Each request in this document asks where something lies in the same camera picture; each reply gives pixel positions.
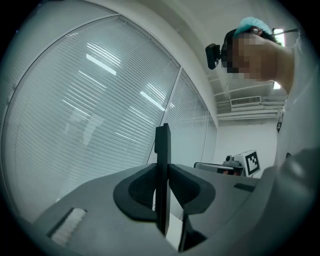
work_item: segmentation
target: hair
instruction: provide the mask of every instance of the hair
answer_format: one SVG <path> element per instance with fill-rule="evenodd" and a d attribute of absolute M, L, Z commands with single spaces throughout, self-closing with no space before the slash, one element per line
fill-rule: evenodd
<path fill-rule="evenodd" d="M 222 62 L 222 66 L 226 68 L 227 73 L 238 73 L 239 72 L 238 68 L 233 67 L 232 59 L 227 58 L 228 53 L 232 52 L 233 35 L 234 35 L 235 31 L 236 31 L 236 29 L 228 32 L 225 35 L 224 43 L 221 48 L 221 54 L 220 54 L 221 62 Z M 248 29 L 242 33 L 251 33 L 251 29 Z M 270 40 L 278 45 L 281 45 L 281 43 L 279 41 L 277 41 L 277 39 L 275 38 L 275 36 L 273 34 L 269 34 L 263 30 L 262 30 L 262 34 L 260 35 L 260 37 L 262 37 L 263 39 L 266 39 L 266 40 Z"/>

